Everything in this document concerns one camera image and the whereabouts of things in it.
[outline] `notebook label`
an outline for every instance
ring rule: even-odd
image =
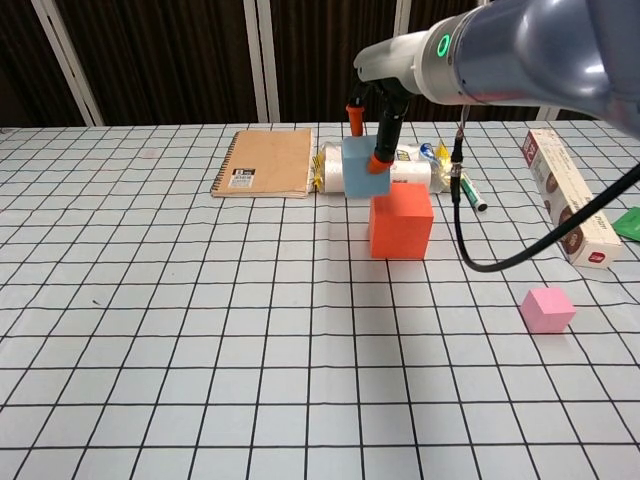
[[[251,188],[255,176],[255,168],[234,168],[229,180],[229,188]]]

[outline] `cardboard box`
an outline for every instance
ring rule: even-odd
[[[529,130],[522,153],[555,226],[593,198],[554,130]],[[561,244],[569,262],[581,267],[607,268],[622,250],[618,235],[602,211],[572,230]]]

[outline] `green indicator light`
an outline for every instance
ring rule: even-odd
[[[451,35],[448,33],[440,39],[440,43],[438,44],[438,56],[444,57],[447,54],[447,50],[449,50],[449,44],[451,43]]]

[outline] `green object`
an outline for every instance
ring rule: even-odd
[[[451,43],[451,35],[448,33],[440,39],[440,43],[438,43],[438,56],[444,57],[447,54],[447,50],[449,50],[449,44]]]
[[[616,220],[613,229],[622,237],[640,242],[640,207],[633,207]]]

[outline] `box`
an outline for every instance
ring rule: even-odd
[[[529,130],[522,153],[554,226],[593,198],[554,130]],[[569,262],[580,267],[607,268],[622,250],[618,235],[602,211],[572,230],[561,244]]]
[[[392,183],[389,195],[371,199],[371,257],[422,260],[432,225],[433,208],[427,186]]]

